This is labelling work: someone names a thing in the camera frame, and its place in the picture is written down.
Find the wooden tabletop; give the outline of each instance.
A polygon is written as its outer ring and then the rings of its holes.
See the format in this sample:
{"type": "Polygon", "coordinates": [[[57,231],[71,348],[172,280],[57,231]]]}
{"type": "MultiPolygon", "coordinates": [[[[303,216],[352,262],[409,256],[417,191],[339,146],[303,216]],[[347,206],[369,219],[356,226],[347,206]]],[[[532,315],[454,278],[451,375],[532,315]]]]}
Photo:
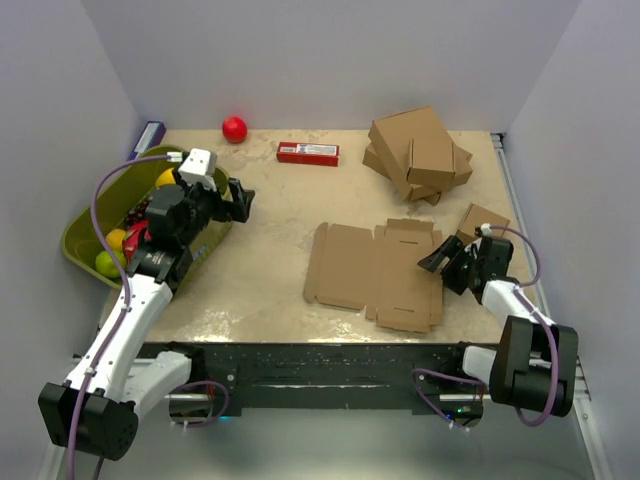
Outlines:
{"type": "MultiPolygon", "coordinates": [[[[447,235],[470,202],[513,219],[491,137],[450,132],[473,153],[467,185],[433,207],[405,203],[391,183],[362,165],[368,145],[362,130],[254,130],[229,145],[212,130],[170,130],[164,143],[217,152],[218,164],[256,190],[247,224],[236,224],[188,284],[181,287],[148,341],[192,342],[497,342],[501,326],[473,296],[444,293],[444,318],[428,334],[377,327],[363,312],[307,304],[302,298],[313,234],[322,222],[373,228],[387,218],[434,221],[447,235]],[[337,168],[280,164],[280,141],[340,145],[337,168]]],[[[520,241],[510,275],[529,278],[520,241]]],[[[114,291],[107,311],[115,302],[114,291]]]]}

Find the lemon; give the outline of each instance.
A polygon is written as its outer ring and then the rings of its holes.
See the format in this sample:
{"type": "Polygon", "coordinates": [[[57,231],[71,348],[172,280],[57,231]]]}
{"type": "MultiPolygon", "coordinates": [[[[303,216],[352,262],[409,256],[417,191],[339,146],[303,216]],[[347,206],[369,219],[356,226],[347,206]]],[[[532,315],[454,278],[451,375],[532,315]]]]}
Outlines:
{"type": "Polygon", "coordinates": [[[167,168],[156,179],[156,188],[160,188],[163,185],[171,185],[174,183],[176,183],[176,181],[173,178],[173,168],[167,168]]]}
{"type": "Polygon", "coordinates": [[[122,251],[122,241],[124,240],[126,234],[127,232],[125,232],[121,228],[114,228],[105,237],[107,239],[107,244],[113,250],[122,251]]]}
{"type": "MultiPolygon", "coordinates": [[[[124,254],[121,251],[115,251],[114,253],[116,254],[118,262],[120,262],[120,265],[125,267],[127,265],[127,260],[124,258],[124,254]]],[[[113,260],[111,260],[111,257],[106,250],[100,252],[96,257],[96,272],[107,278],[116,278],[119,276],[118,267],[113,263],[113,260]]]]}

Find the flattened cardboard box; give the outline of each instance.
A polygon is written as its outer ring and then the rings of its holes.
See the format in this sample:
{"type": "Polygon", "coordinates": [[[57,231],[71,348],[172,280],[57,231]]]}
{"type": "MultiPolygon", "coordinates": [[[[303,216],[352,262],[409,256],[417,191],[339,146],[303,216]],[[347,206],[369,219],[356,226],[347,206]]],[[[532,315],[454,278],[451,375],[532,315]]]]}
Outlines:
{"type": "MultiPolygon", "coordinates": [[[[380,161],[380,157],[373,148],[373,145],[369,144],[369,146],[365,149],[362,164],[366,165],[377,174],[391,180],[389,174],[384,168],[384,165],[380,161]]],[[[423,187],[422,185],[411,185],[409,197],[403,198],[403,200],[414,201],[420,198],[423,198],[427,203],[436,206],[438,202],[440,202],[440,198],[442,198],[442,192],[433,193],[433,189],[430,187],[423,187]]]]}
{"type": "Polygon", "coordinates": [[[405,199],[411,184],[435,193],[462,185],[471,176],[471,154],[453,142],[431,107],[374,120],[369,138],[405,199]]]}
{"type": "Polygon", "coordinates": [[[442,321],[442,279],[418,267],[442,243],[433,223],[387,220],[366,228],[322,223],[304,287],[307,302],[362,310],[381,327],[428,332],[442,321]]]}
{"type": "MultiPolygon", "coordinates": [[[[509,225],[509,219],[502,215],[498,215],[491,210],[487,210],[480,205],[470,203],[464,217],[462,217],[462,220],[460,221],[456,237],[462,240],[462,243],[465,245],[469,245],[476,239],[476,227],[479,227],[483,223],[506,227],[509,225]]],[[[491,234],[496,237],[501,237],[504,235],[504,230],[495,230],[491,234]]]]}

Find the red box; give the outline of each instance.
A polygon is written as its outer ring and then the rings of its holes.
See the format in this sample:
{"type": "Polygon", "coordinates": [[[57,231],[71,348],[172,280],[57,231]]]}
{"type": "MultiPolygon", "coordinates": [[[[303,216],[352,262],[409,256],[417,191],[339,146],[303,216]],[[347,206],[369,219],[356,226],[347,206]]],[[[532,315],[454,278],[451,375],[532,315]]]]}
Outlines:
{"type": "Polygon", "coordinates": [[[337,167],[340,147],[320,143],[280,142],[276,157],[282,163],[337,167]]]}

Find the red ball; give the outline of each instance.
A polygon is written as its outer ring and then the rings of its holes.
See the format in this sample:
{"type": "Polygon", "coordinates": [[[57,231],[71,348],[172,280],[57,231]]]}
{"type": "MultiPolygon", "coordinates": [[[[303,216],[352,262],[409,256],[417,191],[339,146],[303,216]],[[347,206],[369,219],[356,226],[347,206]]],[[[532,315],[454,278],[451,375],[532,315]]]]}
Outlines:
{"type": "Polygon", "coordinates": [[[228,117],[222,122],[222,134],[229,143],[242,143],[247,138],[247,124],[240,117],[228,117]]]}

